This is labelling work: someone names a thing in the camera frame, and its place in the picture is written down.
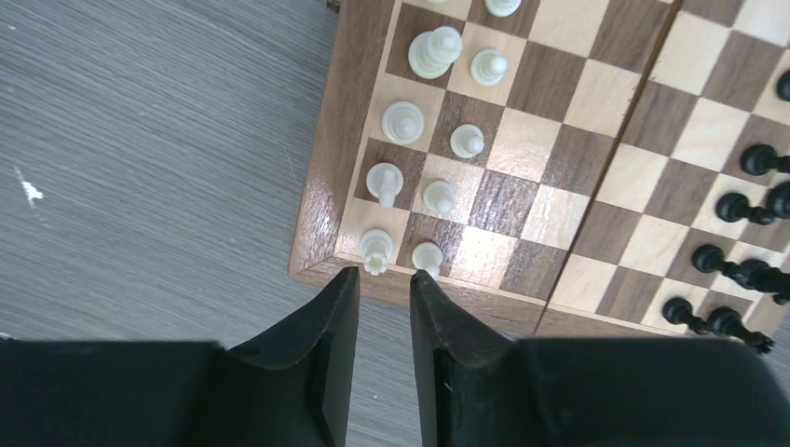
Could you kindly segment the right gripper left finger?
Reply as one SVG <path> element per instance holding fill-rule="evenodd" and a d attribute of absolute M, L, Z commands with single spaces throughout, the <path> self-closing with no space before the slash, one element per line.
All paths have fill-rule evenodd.
<path fill-rule="evenodd" d="M 244 343 L 1 343 L 5 446 L 342 446 L 360 273 Z"/>

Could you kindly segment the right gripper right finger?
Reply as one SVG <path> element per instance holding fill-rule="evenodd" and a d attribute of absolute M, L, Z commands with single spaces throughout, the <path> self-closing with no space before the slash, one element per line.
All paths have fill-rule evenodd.
<path fill-rule="evenodd" d="M 425 271 L 410 321 L 426 446 L 785 446 L 789 403 L 750 349 L 704 338 L 511 340 Z"/>

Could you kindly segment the white chess rook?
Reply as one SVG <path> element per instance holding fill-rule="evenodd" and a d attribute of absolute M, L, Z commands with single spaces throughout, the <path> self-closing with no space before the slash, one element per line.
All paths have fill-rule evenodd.
<path fill-rule="evenodd" d="M 383 229 L 370 229 L 360 239 L 359 245 L 364 270 L 378 276 L 388 270 L 388 260 L 394 243 L 390 234 Z"/>

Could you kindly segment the white chess knight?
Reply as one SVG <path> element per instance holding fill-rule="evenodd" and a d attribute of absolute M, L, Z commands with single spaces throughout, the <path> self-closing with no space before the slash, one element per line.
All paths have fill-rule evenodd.
<path fill-rule="evenodd" d="M 403 188 L 402 171 L 391 163 L 378 163 L 370 168 L 365 184 L 368 192 L 378 199 L 383 209 L 392 209 L 394 200 Z"/>

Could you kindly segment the wooden chess board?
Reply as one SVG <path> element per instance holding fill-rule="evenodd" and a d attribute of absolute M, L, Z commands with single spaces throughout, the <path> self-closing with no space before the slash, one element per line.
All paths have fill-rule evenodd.
<path fill-rule="evenodd" d="M 663 305 L 731 308 L 772 333 L 788 304 L 694 266 L 705 245 L 789 276 L 789 5 L 785 1 L 337 1 L 333 55 L 288 271 L 321 285 L 346 266 L 369 297 L 406 304 L 412 252 L 443 252 L 437 280 L 487 323 L 535 335 L 674 335 Z M 408 50 L 441 26 L 463 49 L 417 76 Z M 390 142 L 394 102 L 425 117 Z M 450 147 L 460 125 L 484 150 Z M 392 209 L 366 187 L 401 171 Z M 449 214 L 425 208 L 444 180 Z M 394 243 L 367 273 L 370 229 Z"/>

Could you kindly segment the white chess pawn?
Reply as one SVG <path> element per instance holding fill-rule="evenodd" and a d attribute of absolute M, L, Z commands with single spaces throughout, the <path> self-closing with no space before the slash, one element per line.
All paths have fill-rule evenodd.
<path fill-rule="evenodd" d="M 450 147 L 461 158 L 472 158 L 485 147 L 484 135 L 480 128 L 472 124 L 458 126 L 450 136 Z"/>

